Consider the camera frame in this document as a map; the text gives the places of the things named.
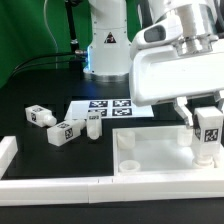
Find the black cable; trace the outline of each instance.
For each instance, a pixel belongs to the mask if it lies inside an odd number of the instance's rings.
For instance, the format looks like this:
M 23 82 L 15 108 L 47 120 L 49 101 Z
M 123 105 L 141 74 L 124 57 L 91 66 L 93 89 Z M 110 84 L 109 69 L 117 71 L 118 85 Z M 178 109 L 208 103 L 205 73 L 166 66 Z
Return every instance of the black cable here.
M 76 4 L 79 4 L 77 1 L 74 1 L 73 3 L 70 1 L 65 1 L 65 8 L 67 12 L 67 18 L 68 18 L 68 25 L 69 25 L 69 32 L 70 32 L 70 47 L 73 52 L 75 50 L 79 49 L 79 43 L 76 36 L 76 30 L 75 30 L 75 23 L 73 18 L 73 10 L 72 6 L 77 6 Z
M 19 64 L 18 66 L 16 66 L 14 68 L 14 70 L 21 68 L 22 66 L 24 66 L 25 64 L 28 64 L 31 61 L 35 61 L 38 59 L 42 59 L 42 58 L 50 58 L 50 57 L 61 57 L 61 56 L 69 56 L 69 55 L 74 55 L 74 52 L 61 52 L 61 53 L 53 53 L 53 54 L 44 54 L 44 55 L 39 55 L 33 58 L 30 58 L 26 61 L 24 61 L 23 63 Z
M 216 9 L 219 25 L 222 28 L 222 31 L 224 32 L 224 20 L 223 20 L 222 13 L 219 8 L 219 3 L 217 0 L 214 0 L 214 4 L 215 4 L 215 9 Z
M 85 62 L 84 59 L 75 59 L 74 61 Z M 55 63 L 67 63 L 67 62 L 71 62 L 71 60 L 58 61 L 58 62 L 45 62 L 45 63 L 37 63 L 37 64 L 31 64 L 31 65 L 23 66 L 22 68 L 14 69 L 12 71 L 12 73 L 10 74 L 7 81 L 10 81 L 16 75 L 16 73 L 18 73 L 18 72 L 20 72 L 24 69 L 27 69 L 27 68 L 36 67 L 36 66 L 43 66 L 43 65 L 51 65 L 51 64 L 55 64 Z
M 69 3 L 73 6 L 76 7 L 78 6 L 80 3 L 82 3 L 83 0 L 69 0 Z
M 142 29 L 153 25 L 152 15 L 150 12 L 150 5 L 148 0 L 137 0 L 136 9 L 138 12 L 138 7 L 140 7 L 142 14 Z

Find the white cube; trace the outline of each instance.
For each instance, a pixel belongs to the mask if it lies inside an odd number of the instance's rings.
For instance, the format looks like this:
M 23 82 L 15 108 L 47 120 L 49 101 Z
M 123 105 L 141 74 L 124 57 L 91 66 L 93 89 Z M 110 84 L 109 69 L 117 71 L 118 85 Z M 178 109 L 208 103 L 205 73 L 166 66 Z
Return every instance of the white cube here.
M 18 147 L 15 136 L 7 136 L 0 141 L 0 179 L 8 169 L 17 151 Z
M 192 147 L 199 155 L 213 155 L 220 150 L 223 113 L 216 107 L 195 109 L 199 126 L 195 130 Z
M 57 123 L 56 118 L 52 116 L 51 110 L 44 107 L 34 105 L 27 107 L 25 111 L 27 120 L 39 127 L 54 126 Z
M 81 135 L 85 127 L 84 120 L 67 120 L 47 129 L 48 142 L 61 146 Z

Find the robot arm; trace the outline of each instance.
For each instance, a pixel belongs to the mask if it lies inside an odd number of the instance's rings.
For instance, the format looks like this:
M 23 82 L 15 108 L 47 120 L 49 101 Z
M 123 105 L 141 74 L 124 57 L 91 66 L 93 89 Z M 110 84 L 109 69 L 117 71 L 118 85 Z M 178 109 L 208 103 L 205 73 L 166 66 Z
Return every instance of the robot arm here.
M 132 101 L 138 106 L 173 102 L 192 128 L 187 99 L 224 89 L 224 41 L 216 35 L 214 2 L 149 0 L 149 5 L 154 25 L 140 31 L 131 46 Z

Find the white plastic board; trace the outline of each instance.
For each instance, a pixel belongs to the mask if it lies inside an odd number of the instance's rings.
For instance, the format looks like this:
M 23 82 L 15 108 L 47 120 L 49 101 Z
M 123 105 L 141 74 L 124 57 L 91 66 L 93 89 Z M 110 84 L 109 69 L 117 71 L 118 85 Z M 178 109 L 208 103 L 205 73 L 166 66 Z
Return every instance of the white plastic board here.
M 133 175 L 138 175 L 141 172 L 176 171 L 185 174 L 189 170 L 194 170 L 192 166 L 192 160 L 194 158 L 192 149 L 190 147 L 180 146 L 177 143 L 179 129 L 185 129 L 185 126 L 114 129 L 113 150 L 115 175 L 121 174 L 118 166 L 126 160 L 134 160 L 141 165 L 141 171 L 132 173 Z M 119 149 L 117 133 L 127 131 L 133 131 L 135 133 L 135 147 L 132 149 Z M 224 149 L 222 146 L 221 154 L 224 159 Z
M 130 99 L 72 101 L 65 120 L 86 119 L 88 112 L 100 111 L 104 118 L 153 117 L 151 106 L 137 107 Z
M 16 137 L 7 136 L 0 142 L 0 179 L 17 153 Z

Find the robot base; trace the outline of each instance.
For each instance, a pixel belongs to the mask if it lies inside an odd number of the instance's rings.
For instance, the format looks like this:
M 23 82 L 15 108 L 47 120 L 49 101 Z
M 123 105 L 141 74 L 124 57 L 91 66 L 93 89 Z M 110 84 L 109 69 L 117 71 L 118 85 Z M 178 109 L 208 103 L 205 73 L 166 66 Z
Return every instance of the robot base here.
M 98 82 L 126 82 L 129 78 L 129 73 L 119 75 L 99 75 L 90 72 L 87 68 L 83 70 L 84 79 Z

